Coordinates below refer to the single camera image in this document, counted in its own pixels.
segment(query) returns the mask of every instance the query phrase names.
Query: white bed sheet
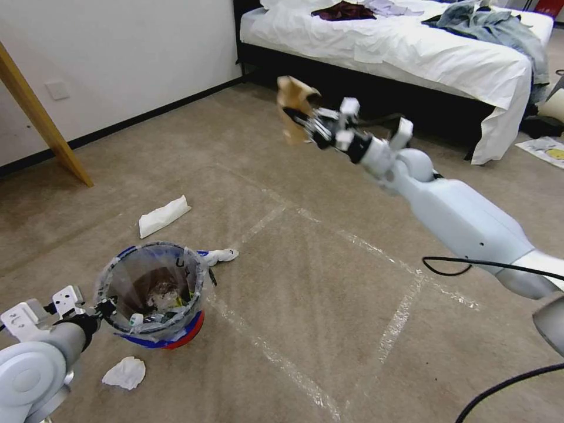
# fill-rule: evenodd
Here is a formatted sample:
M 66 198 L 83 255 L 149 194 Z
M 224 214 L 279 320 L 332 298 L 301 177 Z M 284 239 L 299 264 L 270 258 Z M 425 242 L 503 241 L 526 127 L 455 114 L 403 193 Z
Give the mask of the white bed sheet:
M 424 14 L 327 22 L 310 14 L 330 6 L 332 0 L 281 0 L 268 12 L 256 9 L 243 15 L 240 36 L 245 43 L 491 104 L 495 109 L 482 122 L 482 138 L 472 164 L 499 160 L 515 140 L 525 110 L 530 62 L 510 48 L 420 23 L 441 14 L 448 4 L 431 0 L 395 2 Z M 531 12 L 519 14 L 546 45 L 552 20 Z

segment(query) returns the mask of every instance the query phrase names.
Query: black baseboard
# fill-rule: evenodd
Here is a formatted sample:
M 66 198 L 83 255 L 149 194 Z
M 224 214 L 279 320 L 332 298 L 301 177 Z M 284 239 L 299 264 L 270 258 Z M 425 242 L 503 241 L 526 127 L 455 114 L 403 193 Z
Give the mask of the black baseboard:
M 221 91 L 225 88 L 229 88 L 233 85 L 237 85 L 242 81 L 242 79 L 243 79 L 242 77 L 232 79 L 230 81 L 208 88 L 207 90 L 204 90 L 197 94 L 185 97 L 183 99 L 161 106 L 154 110 L 150 110 L 148 112 L 142 113 L 141 115 L 132 117 L 130 119 L 126 119 L 122 122 L 97 130 L 90 134 L 83 135 L 81 137 L 73 139 L 72 141 L 69 141 L 69 147 L 72 150 L 77 149 L 78 147 L 82 147 L 83 145 L 96 141 L 100 138 L 104 138 L 105 136 L 111 135 L 129 126 L 133 126 L 137 123 L 141 123 L 145 120 L 151 119 L 155 116 L 162 115 L 166 112 L 170 112 L 171 110 L 178 109 L 179 107 L 185 106 L 196 100 L 203 99 L 204 97 L 215 94 L 216 92 Z M 0 166 L 0 177 L 6 176 L 13 172 L 17 172 L 18 170 L 25 169 L 26 167 L 29 166 L 37 165 L 38 163 L 44 162 L 45 160 L 51 159 L 52 157 L 55 157 L 55 155 L 51 150 L 47 149 L 40 151 L 39 153 L 35 153 L 30 156 L 24 157 L 22 159 L 16 160 L 15 162 L 5 164 L 3 166 Z

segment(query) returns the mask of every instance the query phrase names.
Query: white wall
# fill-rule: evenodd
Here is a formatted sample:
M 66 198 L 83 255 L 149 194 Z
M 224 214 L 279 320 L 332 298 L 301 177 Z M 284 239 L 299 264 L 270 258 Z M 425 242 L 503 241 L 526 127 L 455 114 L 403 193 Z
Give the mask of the white wall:
M 47 144 L 0 82 L 0 166 L 46 148 Z
M 231 0 L 0 0 L 0 40 L 66 140 L 240 76 Z M 49 96 L 58 79 L 70 98 Z M 0 165 L 44 149 L 15 120 Z

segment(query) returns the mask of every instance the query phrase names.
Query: paper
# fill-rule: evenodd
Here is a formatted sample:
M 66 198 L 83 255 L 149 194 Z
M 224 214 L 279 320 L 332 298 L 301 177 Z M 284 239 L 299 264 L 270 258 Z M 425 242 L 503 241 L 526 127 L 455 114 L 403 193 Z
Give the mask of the paper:
M 564 169 L 564 144 L 554 138 L 542 137 L 515 145 L 545 162 Z
M 107 371 L 102 378 L 102 383 L 131 391 L 141 383 L 144 377 L 145 363 L 135 357 L 126 357 Z
M 182 196 L 164 207 L 153 210 L 149 214 L 144 214 L 139 219 L 139 236 L 143 239 L 157 232 L 189 212 L 190 209 L 191 207 L 186 202 L 186 197 Z

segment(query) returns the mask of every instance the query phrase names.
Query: dark red cloth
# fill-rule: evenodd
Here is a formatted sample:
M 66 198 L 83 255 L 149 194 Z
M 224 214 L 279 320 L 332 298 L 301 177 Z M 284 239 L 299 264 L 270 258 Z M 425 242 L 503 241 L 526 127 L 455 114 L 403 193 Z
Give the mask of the dark red cloth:
M 376 19 L 370 9 L 363 5 L 356 5 L 341 1 L 327 9 L 319 9 L 311 13 L 325 21 L 355 21 L 358 19 Z

